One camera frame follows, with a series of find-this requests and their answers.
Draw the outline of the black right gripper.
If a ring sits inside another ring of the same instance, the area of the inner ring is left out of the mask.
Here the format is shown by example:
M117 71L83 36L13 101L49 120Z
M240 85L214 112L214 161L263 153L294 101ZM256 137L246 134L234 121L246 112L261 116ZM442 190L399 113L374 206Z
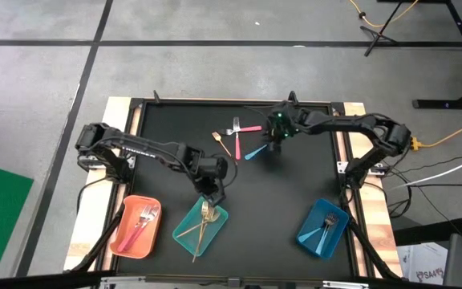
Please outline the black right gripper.
M293 112L294 106L291 102L281 102L271 108L267 115L267 127L265 129L268 140L285 140L287 137L293 137L299 133L299 130L294 126ZM274 141L271 141L269 150L281 154L281 142L275 144Z

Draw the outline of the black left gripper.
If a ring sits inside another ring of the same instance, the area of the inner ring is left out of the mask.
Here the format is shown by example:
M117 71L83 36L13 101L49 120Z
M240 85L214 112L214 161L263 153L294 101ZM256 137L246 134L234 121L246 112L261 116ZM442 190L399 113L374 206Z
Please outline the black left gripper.
M226 199L224 184L219 177L198 177L194 186L199 194L212 199L212 205L220 205Z

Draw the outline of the blue handled dark fork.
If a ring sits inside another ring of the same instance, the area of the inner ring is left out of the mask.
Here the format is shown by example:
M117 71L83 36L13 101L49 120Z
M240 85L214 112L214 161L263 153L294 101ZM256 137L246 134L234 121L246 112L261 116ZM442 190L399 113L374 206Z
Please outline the blue handled dark fork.
M329 233L329 229L338 221L338 215L335 213L328 213L328 215L325 218L325 226L324 226L324 231L322 233L322 237L320 238L320 241L318 243L318 246L315 250L316 254L321 254L322 249L324 246L324 243L326 241L326 236Z
M259 155L261 153L271 153L270 152L270 142L260 146L259 148L253 150L252 152L246 154L245 159L247 161L250 161L250 160L254 159L257 155Z
M324 219L323 224L318 227L315 230L312 230L311 232L305 233L301 236L298 237L299 242L305 242L309 237L312 235L316 234L318 231L322 230L322 237L323 239L324 236L328 233L328 230L337 222L338 216L335 213L328 213Z

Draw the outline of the gold fork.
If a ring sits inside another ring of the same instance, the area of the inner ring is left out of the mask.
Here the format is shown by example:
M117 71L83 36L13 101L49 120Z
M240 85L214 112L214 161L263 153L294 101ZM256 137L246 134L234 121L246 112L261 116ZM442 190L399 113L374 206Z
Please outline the gold fork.
M232 156L231 152L226 148L222 142L221 135L218 132L212 132L213 139L220 144L229 157Z
M205 231L205 225L207 224L207 222L209 221L209 219L213 215L213 207L207 201L203 202L203 205L202 205L201 208L203 209L202 212L204 212L205 214L202 217L202 222L201 222L201 225L200 225L199 238L198 238L195 253L194 253L193 257L192 257L192 263L194 263L196 261L197 255L198 255L198 253L200 251L202 238L203 238L203 234L204 234L204 231Z
M209 222L215 222L219 217L220 217L221 213L216 210L215 212L213 212L212 214L207 214L204 218L203 218L203 221L200 225L196 225L188 230L186 230L185 232L181 233L181 234L178 234L177 237L182 237L192 231L194 231L195 229L199 228L199 227L202 227L203 225L209 223Z

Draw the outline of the blue plastic bin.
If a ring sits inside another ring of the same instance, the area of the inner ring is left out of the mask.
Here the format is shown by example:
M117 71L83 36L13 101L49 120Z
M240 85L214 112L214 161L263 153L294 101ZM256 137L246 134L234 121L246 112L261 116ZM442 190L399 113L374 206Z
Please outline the blue plastic bin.
M299 242L298 237L320 227L328 213L337 214L338 221L329 229L322 253L316 254L315 250L318 246L320 238L322 237L322 230L309 237L305 242ZM333 255L334 250L338 245L344 230L347 227L348 221L349 217L344 210L335 206L333 203L327 201L326 199L318 199L313 204L305 221L302 223L302 227L296 236L296 242L308 250L311 254L318 256L319 258L329 259Z

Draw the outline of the black tripod stand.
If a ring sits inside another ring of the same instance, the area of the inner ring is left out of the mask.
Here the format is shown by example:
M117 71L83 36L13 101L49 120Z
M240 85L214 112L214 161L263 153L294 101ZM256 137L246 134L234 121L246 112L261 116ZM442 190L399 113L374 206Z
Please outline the black tripod stand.
M398 11L398 9L401 7L402 5L402 2L399 2L397 7L393 10L393 12L391 13L391 15L389 16L389 18L387 19L387 21L380 27L380 30L379 31L374 31L370 28L367 28L365 26L361 26L360 29L362 31L366 31L366 32L369 32L372 36L372 41L371 41L371 44L369 45L369 47L367 48L367 50L365 51L364 53L364 56L365 57L368 57L370 55L370 53L372 52L372 50L375 48L375 46L378 44L378 43L388 43L388 44L395 44L397 45L398 42L392 38L389 38L387 36L385 36L383 34L384 30L387 28L387 26L390 24L391 20L394 18L395 16L395 13Z

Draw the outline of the white printed cardboard box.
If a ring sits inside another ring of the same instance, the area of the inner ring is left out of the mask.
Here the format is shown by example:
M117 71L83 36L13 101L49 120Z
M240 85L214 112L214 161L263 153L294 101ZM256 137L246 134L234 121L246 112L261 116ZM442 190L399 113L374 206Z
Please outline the white printed cardboard box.
M398 246L403 277L413 283L442 285L448 250L434 242Z

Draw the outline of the teal plastic bin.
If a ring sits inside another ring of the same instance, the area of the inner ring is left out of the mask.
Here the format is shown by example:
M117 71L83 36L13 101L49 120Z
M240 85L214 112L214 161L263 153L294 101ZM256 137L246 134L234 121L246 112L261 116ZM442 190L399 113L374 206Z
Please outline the teal plastic bin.
M180 222L178 227L173 231L173 239L182 245L190 254L194 255L197 242L200 233L200 227L194 231L182 236L177 237L178 234L185 232L186 230L200 225L203 217L203 209L201 208L203 202L206 201L203 197L200 197L197 202L194 204L192 209L185 215L184 219ZM205 225L205 231L202 238L201 248L197 257L201 257L208 246L211 244L212 240L217 236L219 231L222 229L224 224L227 222L229 214L220 206L216 206L214 211L218 210L221 215L215 222L209 222Z

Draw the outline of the orange plastic bin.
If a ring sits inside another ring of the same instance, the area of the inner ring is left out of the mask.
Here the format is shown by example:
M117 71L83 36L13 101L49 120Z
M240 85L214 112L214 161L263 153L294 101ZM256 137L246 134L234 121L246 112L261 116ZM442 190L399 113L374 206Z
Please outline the orange plastic bin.
M121 257L136 259L145 258L152 252L156 241L157 231L160 226L162 206L160 202L155 198L142 197L137 195L126 197L124 199L124 204L124 213L119 223L117 233L115 235L115 240L110 243L110 250L113 254ZM158 216L145 226L129 250L119 252L119 244L124 240L128 232L130 232L134 225L138 222L140 213L146 205L160 206L160 212Z

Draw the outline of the black floor base bar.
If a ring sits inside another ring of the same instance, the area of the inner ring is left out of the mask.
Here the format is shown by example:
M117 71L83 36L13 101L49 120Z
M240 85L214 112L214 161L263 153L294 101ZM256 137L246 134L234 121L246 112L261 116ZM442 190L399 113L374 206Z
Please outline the black floor base bar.
M422 225L401 217L395 220L392 229L396 246L444 242L449 240L452 234L462 235L462 218Z

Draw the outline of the black rig crossbar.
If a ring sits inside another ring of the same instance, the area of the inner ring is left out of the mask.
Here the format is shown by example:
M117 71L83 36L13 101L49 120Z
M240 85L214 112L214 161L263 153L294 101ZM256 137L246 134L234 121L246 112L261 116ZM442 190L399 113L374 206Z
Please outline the black rig crossbar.
M403 280L350 277L332 279L284 279L262 277L210 277L173 275L116 275L114 271L73 271L53 275L32 275L0 279L0 289L76 289L121 283L193 283L201 286L222 285L229 287L276 286L276 287L320 287L335 289L462 289L462 287L411 283Z

